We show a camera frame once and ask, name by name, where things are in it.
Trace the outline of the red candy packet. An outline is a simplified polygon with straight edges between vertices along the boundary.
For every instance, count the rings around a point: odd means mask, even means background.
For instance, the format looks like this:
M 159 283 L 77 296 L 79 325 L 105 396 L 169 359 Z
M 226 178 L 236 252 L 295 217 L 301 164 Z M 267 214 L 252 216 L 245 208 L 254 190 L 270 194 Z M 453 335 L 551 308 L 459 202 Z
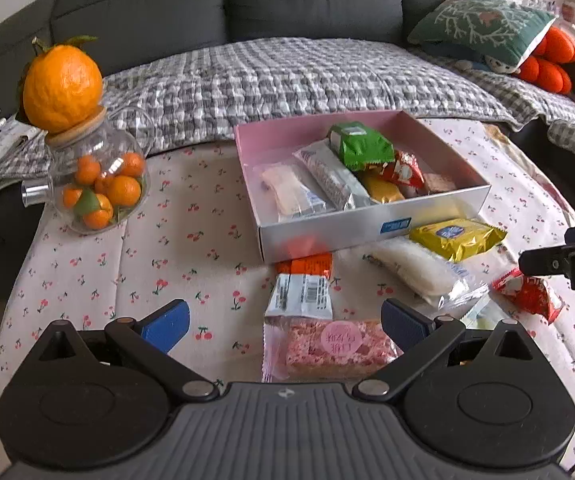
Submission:
M 369 164 L 367 170 L 396 185 L 411 186 L 411 188 L 424 188 L 425 185 L 424 174 L 417 162 L 417 157 L 405 151 L 395 150 L 394 159 L 391 162 Z
M 563 301 L 544 278 L 527 276 L 519 268 L 501 275 L 491 284 L 494 292 L 507 298 L 519 310 L 542 316 L 552 324 L 563 309 Z

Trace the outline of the clear white cracker packet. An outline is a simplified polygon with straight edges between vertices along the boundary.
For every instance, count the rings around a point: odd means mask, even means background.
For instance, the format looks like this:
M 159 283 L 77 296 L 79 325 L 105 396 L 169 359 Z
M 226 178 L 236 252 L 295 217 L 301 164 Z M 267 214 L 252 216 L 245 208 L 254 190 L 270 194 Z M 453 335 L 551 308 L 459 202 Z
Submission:
M 407 237 L 373 245 L 370 259 L 437 310 L 460 307 L 488 292 L 487 283 L 462 264 L 448 261 Z

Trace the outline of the yellow foil biscuit packet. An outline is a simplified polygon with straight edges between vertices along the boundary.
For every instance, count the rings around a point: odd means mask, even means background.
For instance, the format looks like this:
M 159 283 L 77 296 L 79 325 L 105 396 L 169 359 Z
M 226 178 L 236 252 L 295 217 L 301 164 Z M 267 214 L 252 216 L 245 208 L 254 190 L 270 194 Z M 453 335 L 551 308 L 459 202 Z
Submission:
M 469 219 L 453 219 L 418 226 L 409 232 L 409 240 L 452 262 L 481 255 L 500 244 L 507 232 Z

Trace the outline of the pink crispy rice packet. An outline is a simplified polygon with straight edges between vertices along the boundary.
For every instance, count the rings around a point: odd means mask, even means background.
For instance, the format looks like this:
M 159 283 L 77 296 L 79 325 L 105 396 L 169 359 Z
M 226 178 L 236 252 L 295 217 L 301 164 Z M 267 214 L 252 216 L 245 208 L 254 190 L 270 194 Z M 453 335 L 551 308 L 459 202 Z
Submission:
M 356 382 L 402 355 L 378 320 L 279 318 L 264 325 L 263 382 Z

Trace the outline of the orange white wafer packet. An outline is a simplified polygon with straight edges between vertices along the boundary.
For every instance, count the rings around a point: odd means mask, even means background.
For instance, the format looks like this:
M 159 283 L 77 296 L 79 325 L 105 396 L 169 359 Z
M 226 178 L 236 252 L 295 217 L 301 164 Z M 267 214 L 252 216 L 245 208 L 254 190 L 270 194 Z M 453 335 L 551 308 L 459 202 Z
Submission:
M 266 318 L 313 318 L 331 321 L 330 252 L 276 264 L 276 281 Z

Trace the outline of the gold foil snack bar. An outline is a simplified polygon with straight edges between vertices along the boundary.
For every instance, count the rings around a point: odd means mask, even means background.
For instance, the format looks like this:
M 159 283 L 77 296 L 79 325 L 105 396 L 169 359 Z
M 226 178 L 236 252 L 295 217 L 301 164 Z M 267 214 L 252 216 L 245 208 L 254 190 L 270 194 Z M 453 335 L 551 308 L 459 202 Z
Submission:
M 405 198 L 395 183 L 384 180 L 374 172 L 361 171 L 357 174 L 357 178 L 376 203 L 395 203 Z

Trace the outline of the grey white long snack bar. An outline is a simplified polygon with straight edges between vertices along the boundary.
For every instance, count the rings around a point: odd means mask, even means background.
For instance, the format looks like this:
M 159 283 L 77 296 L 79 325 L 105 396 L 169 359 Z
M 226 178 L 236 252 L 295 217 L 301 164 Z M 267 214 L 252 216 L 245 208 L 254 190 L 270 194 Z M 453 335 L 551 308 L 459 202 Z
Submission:
M 337 210 L 375 204 L 360 181 L 331 150 L 327 140 L 303 146 L 293 155 L 307 168 Z

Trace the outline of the clear rice cracker packet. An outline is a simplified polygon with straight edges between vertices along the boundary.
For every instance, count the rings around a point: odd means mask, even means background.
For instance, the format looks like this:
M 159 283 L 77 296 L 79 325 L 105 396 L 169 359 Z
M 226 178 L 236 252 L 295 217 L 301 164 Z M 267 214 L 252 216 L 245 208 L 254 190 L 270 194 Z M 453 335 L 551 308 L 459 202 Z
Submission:
M 263 202 L 275 222 L 286 222 L 335 211 L 316 180 L 298 162 L 274 162 L 254 168 L 260 180 Z

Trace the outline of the green snack packet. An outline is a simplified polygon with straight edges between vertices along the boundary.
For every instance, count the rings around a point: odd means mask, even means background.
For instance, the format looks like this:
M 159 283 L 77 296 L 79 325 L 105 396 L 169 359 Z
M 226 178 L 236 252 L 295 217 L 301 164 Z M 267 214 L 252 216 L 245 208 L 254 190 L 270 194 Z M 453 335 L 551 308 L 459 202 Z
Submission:
M 390 140 L 362 122 L 340 122 L 327 133 L 332 151 L 350 171 L 392 162 L 395 150 Z

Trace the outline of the cherry print tablecloth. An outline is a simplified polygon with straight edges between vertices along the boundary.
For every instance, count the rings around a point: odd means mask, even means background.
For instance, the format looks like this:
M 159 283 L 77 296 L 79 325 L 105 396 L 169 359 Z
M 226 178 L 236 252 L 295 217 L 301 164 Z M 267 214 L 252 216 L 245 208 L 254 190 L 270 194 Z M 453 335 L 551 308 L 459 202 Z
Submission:
M 491 184 L 479 218 L 508 232 L 503 245 L 466 260 L 496 273 L 502 257 L 554 246 L 575 226 L 571 206 L 491 125 L 421 119 Z M 78 330 L 100 330 L 116 315 L 144 318 L 179 298 L 190 330 L 172 356 L 223 386 L 258 380 L 264 312 L 274 266 L 260 260 L 256 228 L 232 143 L 208 143 L 150 158 L 150 194 L 118 228 L 78 236 L 47 207 L 11 292 L 0 326 L 0 393 L 48 324 L 65 318 Z M 405 297 L 393 275 L 369 259 L 370 249 L 335 252 L 330 292 L 335 316 L 377 318 L 388 297 Z M 575 401 L 575 292 L 552 279 L 562 299 L 555 323 L 503 308 L 521 322 Z M 563 464 L 575 463 L 575 436 Z M 0 471 L 9 465 L 0 444 Z

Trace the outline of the glass jar with small oranges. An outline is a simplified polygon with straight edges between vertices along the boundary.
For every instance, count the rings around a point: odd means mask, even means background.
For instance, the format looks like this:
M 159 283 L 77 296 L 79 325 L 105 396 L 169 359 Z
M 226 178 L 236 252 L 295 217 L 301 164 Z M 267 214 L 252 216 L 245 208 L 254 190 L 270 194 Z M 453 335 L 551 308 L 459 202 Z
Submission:
M 110 113 L 99 105 L 80 124 L 46 135 L 48 172 L 22 182 L 22 202 L 53 206 L 82 235 L 111 229 L 148 196 L 146 156 L 154 141 L 154 120 L 142 108 L 128 105 Z

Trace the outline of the orange plush toy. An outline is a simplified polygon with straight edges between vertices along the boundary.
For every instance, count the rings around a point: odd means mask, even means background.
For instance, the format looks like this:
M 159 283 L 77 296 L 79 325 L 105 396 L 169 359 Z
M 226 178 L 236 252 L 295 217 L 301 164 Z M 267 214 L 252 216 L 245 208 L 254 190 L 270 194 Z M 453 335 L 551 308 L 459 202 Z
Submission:
M 566 96 L 572 91 L 572 81 L 565 65 L 573 63 L 574 37 L 552 26 L 534 52 L 519 66 L 515 76 L 542 90 Z

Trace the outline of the pink silver cardboard box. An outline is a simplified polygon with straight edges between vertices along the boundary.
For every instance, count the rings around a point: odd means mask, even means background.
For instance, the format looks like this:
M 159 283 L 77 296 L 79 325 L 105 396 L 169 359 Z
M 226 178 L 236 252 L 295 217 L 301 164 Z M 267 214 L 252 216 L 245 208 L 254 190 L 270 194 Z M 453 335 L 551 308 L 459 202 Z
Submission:
M 394 148 L 384 174 L 353 170 L 343 139 L 375 132 Z M 471 219 L 485 178 L 437 132 L 405 112 L 298 116 L 237 126 L 234 139 L 266 263 L 334 252 Z

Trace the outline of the grey checkered blanket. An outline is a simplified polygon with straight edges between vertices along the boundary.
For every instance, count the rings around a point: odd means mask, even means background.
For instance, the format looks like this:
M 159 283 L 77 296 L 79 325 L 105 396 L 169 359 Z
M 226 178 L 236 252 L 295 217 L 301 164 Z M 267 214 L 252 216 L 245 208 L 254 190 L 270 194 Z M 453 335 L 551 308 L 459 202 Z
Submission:
M 245 122 L 354 110 L 497 122 L 575 207 L 575 96 L 418 48 L 306 38 L 222 44 L 106 77 L 102 102 L 130 130 L 138 110 L 148 113 L 157 152 L 231 139 Z

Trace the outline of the dark grey sofa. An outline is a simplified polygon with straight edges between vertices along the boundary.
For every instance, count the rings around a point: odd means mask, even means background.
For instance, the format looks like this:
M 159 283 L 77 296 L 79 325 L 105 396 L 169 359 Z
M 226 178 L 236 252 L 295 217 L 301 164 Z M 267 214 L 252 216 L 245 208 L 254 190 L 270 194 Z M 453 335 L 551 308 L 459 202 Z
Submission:
M 348 38 L 402 46 L 444 0 L 35 0 L 0 24 L 0 110 L 34 50 L 82 35 L 103 75 L 167 56 L 271 37 Z

